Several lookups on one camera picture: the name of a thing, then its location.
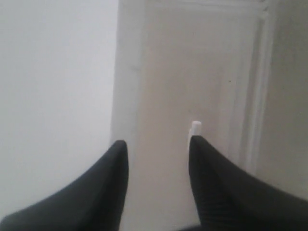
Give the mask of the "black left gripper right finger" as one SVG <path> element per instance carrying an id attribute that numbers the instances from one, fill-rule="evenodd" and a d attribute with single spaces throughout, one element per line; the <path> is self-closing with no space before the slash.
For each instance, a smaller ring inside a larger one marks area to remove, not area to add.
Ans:
<path id="1" fill-rule="evenodd" d="M 306 231 L 308 202 L 239 168 L 202 136 L 192 136 L 189 175 L 205 231 Z"/>

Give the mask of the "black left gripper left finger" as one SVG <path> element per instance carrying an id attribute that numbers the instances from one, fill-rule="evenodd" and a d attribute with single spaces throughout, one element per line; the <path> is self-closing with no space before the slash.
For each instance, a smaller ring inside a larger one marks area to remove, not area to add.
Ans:
<path id="1" fill-rule="evenodd" d="M 128 149 L 115 141 L 60 191 L 3 218 L 2 231 L 117 231 L 128 187 Z"/>

